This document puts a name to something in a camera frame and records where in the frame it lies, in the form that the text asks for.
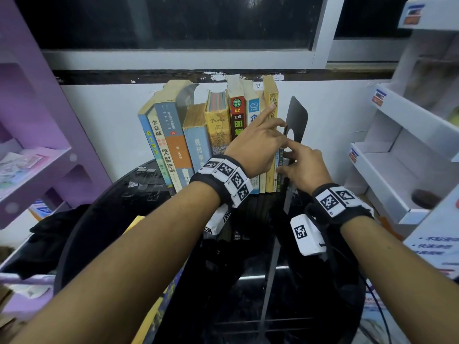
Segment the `black cable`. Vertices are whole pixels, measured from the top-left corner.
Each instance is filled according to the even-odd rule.
[[[331,247],[332,249],[334,249],[336,252],[338,252],[341,256],[344,257],[345,260],[347,260],[347,262],[349,262],[349,264],[353,265],[353,263],[340,251],[338,250],[336,247],[334,246],[327,246],[327,248]],[[382,312],[382,309],[379,305],[379,302],[378,300],[376,299],[375,297],[375,294],[373,293],[373,291],[371,290],[370,286],[368,285],[367,283],[367,280],[363,277],[363,275],[360,273],[359,269],[357,268],[357,272],[359,274],[359,277],[362,278],[362,280],[364,281],[365,283],[365,286],[368,288],[368,290],[370,291],[371,295],[373,296],[373,299],[375,300],[375,303],[379,309],[379,312],[381,313],[381,317],[382,317],[382,321],[384,322],[384,326],[386,327],[386,331],[387,331],[387,337],[389,339],[389,344],[392,344],[392,339],[391,339],[391,334],[389,332],[389,326],[387,325],[387,322],[386,322],[386,318],[384,317],[384,314]]]

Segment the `row of books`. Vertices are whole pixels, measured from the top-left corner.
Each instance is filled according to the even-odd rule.
[[[278,103],[279,91],[271,75],[263,76],[263,91],[240,75],[227,76],[223,92],[209,92],[206,103],[194,103],[198,86],[189,80],[170,80],[138,113],[146,139],[171,195],[190,182],[211,157],[227,146],[271,103]],[[277,117],[277,107],[269,118]],[[252,194],[280,190],[282,150],[271,169],[251,179]]]

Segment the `black glossy table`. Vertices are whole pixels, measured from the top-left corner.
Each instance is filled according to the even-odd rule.
[[[57,269],[55,292],[121,236],[136,216],[147,215],[168,198],[155,161],[114,183],[72,232]],[[269,223],[275,199],[276,194],[249,196],[219,236],[203,232],[170,285],[145,343],[352,341],[364,287],[355,295],[357,307],[341,300],[329,264],[317,256],[301,256],[290,226],[275,229]]]

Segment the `window glass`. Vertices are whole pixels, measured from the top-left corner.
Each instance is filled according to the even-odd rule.
[[[399,38],[411,31],[398,29],[408,0],[344,0],[335,38]]]
[[[16,2],[43,49],[311,49],[323,0]]]

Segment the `forearm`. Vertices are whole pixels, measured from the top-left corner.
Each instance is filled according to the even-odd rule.
[[[92,261],[15,343],[130,343],[219,204],[204,183],[183,188]]]
[[[412,343],[459,338],[459,288],[376,224],[361,216],[341,233],[384,305]]]

